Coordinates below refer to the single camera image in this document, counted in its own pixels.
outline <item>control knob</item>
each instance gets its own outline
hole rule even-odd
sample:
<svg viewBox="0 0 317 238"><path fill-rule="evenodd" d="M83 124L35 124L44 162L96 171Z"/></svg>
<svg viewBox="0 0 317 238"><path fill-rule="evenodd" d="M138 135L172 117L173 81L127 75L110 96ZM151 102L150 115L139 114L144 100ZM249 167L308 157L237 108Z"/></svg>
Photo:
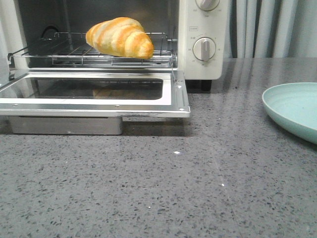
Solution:
<svg viewBox="0 0 317 238"><path fill-rule="evenodd" d="M193 53L194 56L202 61L209 61L216 52L216 44L208 37L200 38L194 43Z"/></svg>
<svg viewBox="0 0 317 238"><path fill-rule="evenodd" d="M203 11L211 11L214 10L220 0L196 0L197 6Z"/></svg>

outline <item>countertop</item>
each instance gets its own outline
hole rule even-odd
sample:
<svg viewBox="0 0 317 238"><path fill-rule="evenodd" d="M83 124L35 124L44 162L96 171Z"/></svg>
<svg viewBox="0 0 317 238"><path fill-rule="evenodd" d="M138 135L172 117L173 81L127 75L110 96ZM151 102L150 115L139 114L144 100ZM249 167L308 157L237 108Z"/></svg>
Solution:
<svg viewBox="0 0 317 238"><path fill-rule="evenodd" d="M264 111L317 59L227 59L188 119L120 136L15 135L0 120L0 237L315 238L317 146Z"/></svg>

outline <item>croissant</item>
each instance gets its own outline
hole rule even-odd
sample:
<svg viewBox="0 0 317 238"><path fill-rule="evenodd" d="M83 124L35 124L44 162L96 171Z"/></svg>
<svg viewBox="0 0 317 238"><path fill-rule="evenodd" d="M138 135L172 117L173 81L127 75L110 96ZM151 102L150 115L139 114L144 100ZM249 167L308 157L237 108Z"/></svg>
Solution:
<svg viewBox="0 0 317 238"><path fill-rule="evenodd" d="M141 24L119 17L94 25L86 33L86 42L102 54L149 59L154 46Z"/></svg>

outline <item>oven door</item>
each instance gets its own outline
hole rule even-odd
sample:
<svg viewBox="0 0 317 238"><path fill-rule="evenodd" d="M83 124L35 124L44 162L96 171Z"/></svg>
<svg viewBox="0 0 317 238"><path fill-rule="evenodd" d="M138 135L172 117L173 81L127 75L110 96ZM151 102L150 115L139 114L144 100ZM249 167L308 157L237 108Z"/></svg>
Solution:
<svg viewBox="0 0 317 238"><path fill-rule="evenodd" d="M122 117L186 118L190 107L181 71L52 70L0 88L0 115L15 133L121 134Z"/></svg>

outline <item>wire rack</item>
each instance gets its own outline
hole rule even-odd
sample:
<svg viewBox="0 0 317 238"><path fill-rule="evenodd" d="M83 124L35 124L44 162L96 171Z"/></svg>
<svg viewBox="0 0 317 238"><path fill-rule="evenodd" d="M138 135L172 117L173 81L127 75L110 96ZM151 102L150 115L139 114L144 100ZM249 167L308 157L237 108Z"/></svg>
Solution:
<svg viewBox="0 0 317 238"><path fill-rule="evenodd" d="M151 59L123 58L101 54L86 43L85 33L57 32L52 38L40 38L16 52L9 59L29 58L30 67L137 67L172 68L176 56L172 49L175 40L166 33L147 33L155 51Z"/></svg>

